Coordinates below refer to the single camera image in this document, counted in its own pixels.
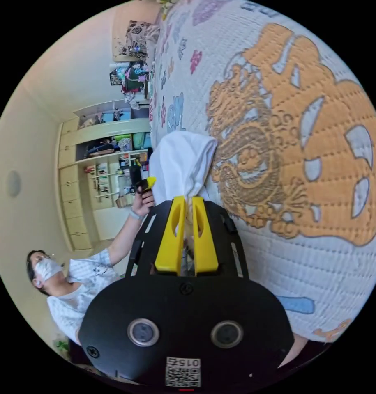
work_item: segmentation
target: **wristband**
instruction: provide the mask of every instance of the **wristband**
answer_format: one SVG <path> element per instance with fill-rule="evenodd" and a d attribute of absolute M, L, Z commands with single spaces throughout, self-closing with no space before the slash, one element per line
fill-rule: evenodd
<path fill-rule="evenodd" d="M 145 218 L 145 216 L 140 216 L 135 213 L 132 208 L 130 208 L 129 215 L 137 220 L 143 220 Z"/>

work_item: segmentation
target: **beige wall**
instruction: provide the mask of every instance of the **beige wall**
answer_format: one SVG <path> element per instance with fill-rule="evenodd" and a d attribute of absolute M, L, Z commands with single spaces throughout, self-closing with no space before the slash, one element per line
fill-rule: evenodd
<path fill-rule="evenodd" d="M 155 0 L 122 4 L 126 19 L 155 22 L 160 6 Z M 25 76 L 23 83 L 41 105 L 60 121 L 73 111 L 122 98 L 121 88 L 109 80 L 111 31 L 116 7 L 83 22 L 50 47 Z"/>
<path fill-rule="evenodd" d="M 44 308 L 46 297 L 29 282 L 25 257 L 38 248 L 67 253 L 53 180 L 58 127 L 22 85 L 0 119 L 0 276 L 23 317 L 48 344 L 49 333 L 55 337 L 57 329 Z M 21 176 L 17 197 L 7 195 L 10 170 Z"/>
<path fill-rule="evenodd" d="M 152 3 L 122 5 L 126 28 L 130 19 L 154 21 L 159 5 Z M 114 13 L 112 8 L 85 21 L 49 48 L 23 78 L 0 119 L 0 276 L 23 317 L 50 346 L 59 330 L 46 297 L 29 283 L 25 256 L 38 248 L 56 259 L 70 256 L 56 209 L 58 128 L 79 108 L 122 97 L 108 78 Z M 15 198 L 6 193 L 10 170 L 18 171 L 22 180 Z"/>

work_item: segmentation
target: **screw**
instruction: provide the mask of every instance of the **screw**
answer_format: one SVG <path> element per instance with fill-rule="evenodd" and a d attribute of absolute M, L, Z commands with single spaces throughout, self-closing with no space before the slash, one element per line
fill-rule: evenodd
<path fill-rule="evenodd" d="M 99 351 L 93 346 L 88 346 L 86 348 L 86 351 L 88 352 L 89 356 L 91 356 L 92 358 L 98 358 L 100 356 Z"/>
<path fill-rule="evenodd" d="M 190 283 L 183 283 L 180 286 L 180 292 L 181 294 L 188 296 L 193 293 L 193 286 Z"/>

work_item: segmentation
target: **hand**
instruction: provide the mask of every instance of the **hand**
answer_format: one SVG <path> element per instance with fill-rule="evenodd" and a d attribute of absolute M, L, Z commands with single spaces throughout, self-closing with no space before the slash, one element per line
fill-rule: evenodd
<path fill-rule="evenodd" d="M 132 205 L 132 211 L 139 216 L 145 216 L 150 211 L 150 207 L 155 205 L 154 196 L 152 195 L 152 191 L 149 190 L 143 194 L 136 193 Z"/>

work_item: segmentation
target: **face mask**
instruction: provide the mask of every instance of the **face mask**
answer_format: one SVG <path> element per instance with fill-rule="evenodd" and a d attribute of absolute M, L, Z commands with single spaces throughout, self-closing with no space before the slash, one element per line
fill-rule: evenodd
<path fill-rule="evenodd" d="M 43 258 L 35 265 L 35 271 L 40 275 L 43 281 L 56 275 L 58 272 L 62 272 L 62 267 L 56 262 L 48 258 Z"/>

